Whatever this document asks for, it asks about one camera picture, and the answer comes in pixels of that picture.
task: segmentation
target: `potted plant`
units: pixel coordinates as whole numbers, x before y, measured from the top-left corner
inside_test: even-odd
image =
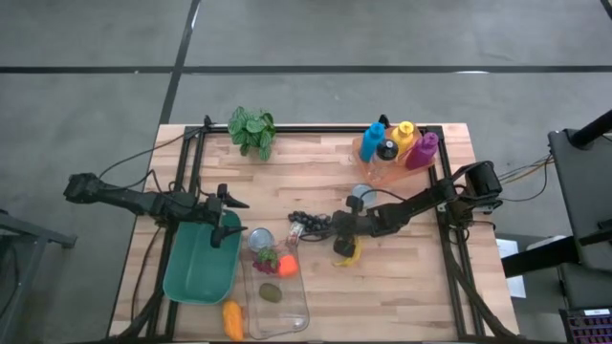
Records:
[[[240,154],[245,157],[251,147],[259,148],[259,159],[267,161],[272,153],[272,140],[276,135],[270,113],[249,111],[238,106],[231,115],[228,131],[233,144],[240,144]]]

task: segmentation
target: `wooden table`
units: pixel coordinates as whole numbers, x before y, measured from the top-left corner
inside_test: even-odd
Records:
[[[468,126],[440,124],[444,128],[451,169],[474,162]],[[183,125],[163,125],[156,145],[183,134]],[[241,157],[229,135],[207,134],[200,175],[206,192],[227,183],[229,192],[251,206],[238,209],[243,226],[263,226],[275,238],[289,231],[287,214],[296,209],[331,214],[347,209],[345,198],[362,177],[353,164],[351,141],[356,134],[279,134],[268,162]],[[154,152],[151,168],[162,185],[176,174],[181,141]],[[438,176],[442,176],[439,161]],[[191,168],[186,169],[186,181]],[[410,197],[429,186],[426,173],[389,185],[388,189]],[[155,190],[147,181],[146,190]],[[377,203],[397,202],[379,194]],[[130,302],[144,251],[157,228],[140,217],[127,256],[110,334],[129,324]],[[158,236],[144,272],[139,295],[142,306],[153,290],[162,235]],[[394,235],[364,237],[361,260],[351,268],[335,268],[340,260],[332,251],[333,240],[300,243],[300,268],[311,315],[310,326],[301,333],[272,340],[451,340],[456,338],[442,258],[438,226],[433,210],[410,221]],[[491,226],[476,225],[468,240],[476,287],[493,313],[514,333],[516,320],[504,271]],[[242,270],[237,271],[232,298],[246,306]],[[468,332],[473,333],[470,308],[462,294]],[[160,324],[165,324],[164,301]],[[175,340],[227,340],[223,334],[220,306],[180,305]]]

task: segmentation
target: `green object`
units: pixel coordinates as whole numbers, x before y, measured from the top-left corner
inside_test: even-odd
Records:
[[[224,210],[222,225],[240,226],[233,211]],[[211,225],[180,223],[164,278],[169,299],[210,305],[225,299],[233,288],[241,233],[232,234],[219,248],[210,245]]]
[[[259,287],[259,296],[266,301],[279,303],[283,298],[283,293],[274,284],[264,283]]]
[[[272,140],[276,135],[270,113],[249,111],[238,106],[231,115],[228,131],[233,144],[240,144],[240,154],[246,156],[251,147],[259,148],[259,159],[267,161],[272,154]]]

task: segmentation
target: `green vegetable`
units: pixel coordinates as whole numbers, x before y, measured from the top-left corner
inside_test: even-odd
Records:
[[[283,298],[283,293],[274,284],[264,283],[259,287],[259,296],[266,301],[279,303]]]

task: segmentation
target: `concrete floor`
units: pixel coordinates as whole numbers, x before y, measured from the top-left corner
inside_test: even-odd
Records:
[[[0,66],[174,64],[189,0],[0,2]],[[208,0],[186,65],[610,64],[612,20],[598,0]],[[150,148],[170,75],[0,75],[0,208],[78,235],[50,247],[20,343],[102,338],[134,216],[68,204],[71,173],[99,172]],[[184,75],[171,123],[226,122],[237,105],[277,122],[467,122],[476,156],[498,172],[547,153],[546,134],[607,111],[611,74]],[[148,156],[109,173],[142,176]],[[498,231],[569,233],[555,173],[546,192],[494,214]],[[509,186],[534,194],[543,176]],[[531,338],[559,339],[550,313],[518,315]],[[542,326],[536,326],[538,319]]]

